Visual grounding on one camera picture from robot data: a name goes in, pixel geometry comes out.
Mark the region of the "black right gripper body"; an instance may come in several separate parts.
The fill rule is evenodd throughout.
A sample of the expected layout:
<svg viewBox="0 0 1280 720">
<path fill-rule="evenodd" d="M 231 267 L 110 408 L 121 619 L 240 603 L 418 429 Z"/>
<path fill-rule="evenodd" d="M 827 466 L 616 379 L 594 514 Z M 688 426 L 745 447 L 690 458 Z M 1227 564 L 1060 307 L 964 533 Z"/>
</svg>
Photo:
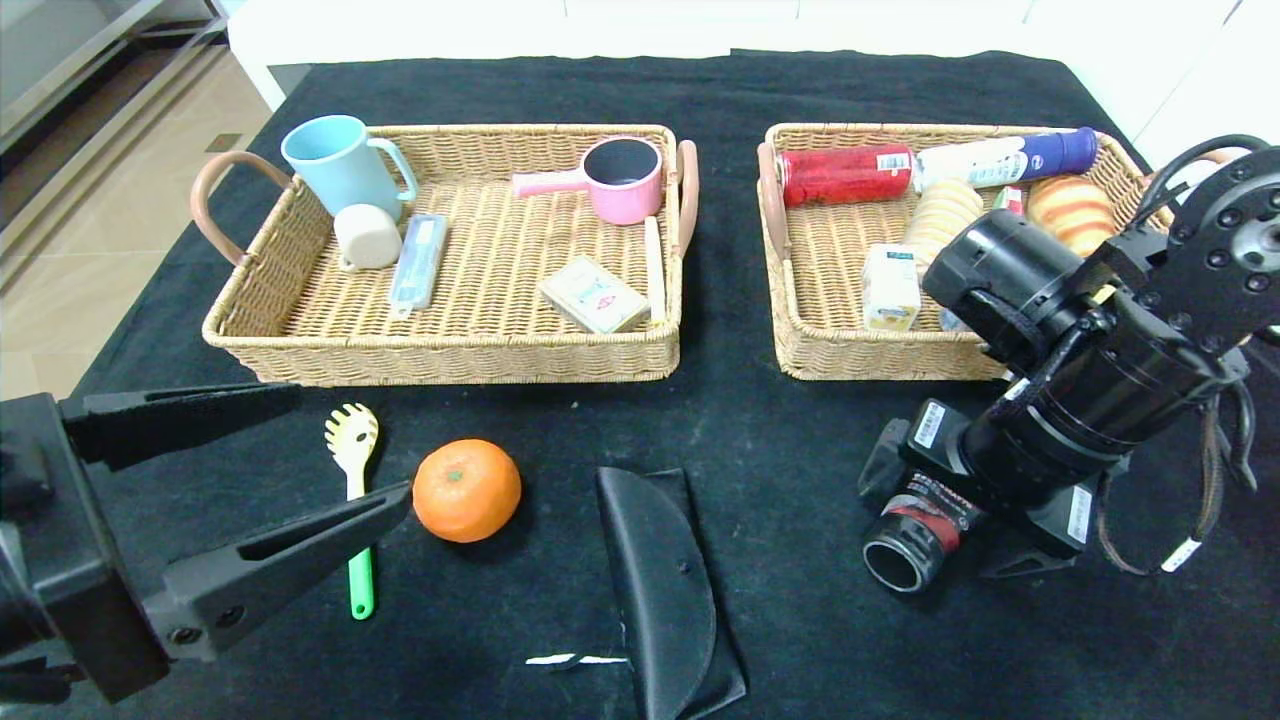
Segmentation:
<svg viewBox="0 0 1280 720">
<path fill-rule="evenodd" d="M 948 556 L 968 532 L 997 520 L 1041 553 L 1078 556 L 1094 482 L 1125 457 L 1056 427 L 1034 402 L 1000 400 L 970 419 L 929 398 L 899 421 L 899 523 L 929 553 Z"/>
</svg>

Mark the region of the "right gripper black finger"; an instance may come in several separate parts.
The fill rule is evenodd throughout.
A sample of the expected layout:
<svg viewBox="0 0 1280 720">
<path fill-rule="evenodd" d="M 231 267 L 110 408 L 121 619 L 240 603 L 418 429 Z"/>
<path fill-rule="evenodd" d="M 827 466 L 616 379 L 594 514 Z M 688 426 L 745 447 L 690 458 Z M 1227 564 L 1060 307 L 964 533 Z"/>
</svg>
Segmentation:
<svg viewBox="0 0 1280 720">
<path fill-rule="evenodd" d="M 1030 546 L 1000 546 L 991 550 L 979 568 L 979 578 L 1004 580 L 1073 568 L 1076 553 L 1059 557 Z"/>
<path fill-rule="evenodd" d="M 910 429 L 910 421 L 902 418 L 895 418 L 882 429 L 858 478 L 860 498 L 890 498 L 893 495 L 908 470 L 900 450 Z"/>
</svg>

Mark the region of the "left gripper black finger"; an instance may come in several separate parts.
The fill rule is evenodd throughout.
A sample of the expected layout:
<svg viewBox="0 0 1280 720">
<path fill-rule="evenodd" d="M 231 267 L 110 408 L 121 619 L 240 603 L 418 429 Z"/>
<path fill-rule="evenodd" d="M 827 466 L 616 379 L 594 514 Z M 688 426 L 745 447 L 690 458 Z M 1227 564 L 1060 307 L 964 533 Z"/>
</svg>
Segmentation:
<svg viewBox="0 0 1280 720">
<path fill-rule="evenodd" d="M 143 609 L 173 660 L 211 662 L 407 516 L 402 482 L 170 564 Z"/>
<path fill-rule="evenodd" d="M 58 407 L 79 457 L 116 471 L 292 413 L 301 395 L 298 384 L 247 383 L 87 395 Z"/>
</svg>

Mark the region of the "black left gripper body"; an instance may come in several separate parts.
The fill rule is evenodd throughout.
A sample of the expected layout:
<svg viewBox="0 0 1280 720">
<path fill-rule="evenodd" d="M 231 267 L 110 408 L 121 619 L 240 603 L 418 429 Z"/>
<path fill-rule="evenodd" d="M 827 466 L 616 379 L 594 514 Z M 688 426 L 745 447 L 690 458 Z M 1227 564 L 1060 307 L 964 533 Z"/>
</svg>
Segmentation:
<svg viewBox="0 0 1280 720">
<path fill-rule="evenodd" d="M 58 404 L 3 404 L 6 705 L 59 705 L 77 682 L 115 703 L 170 671 Z"/>
</svg>

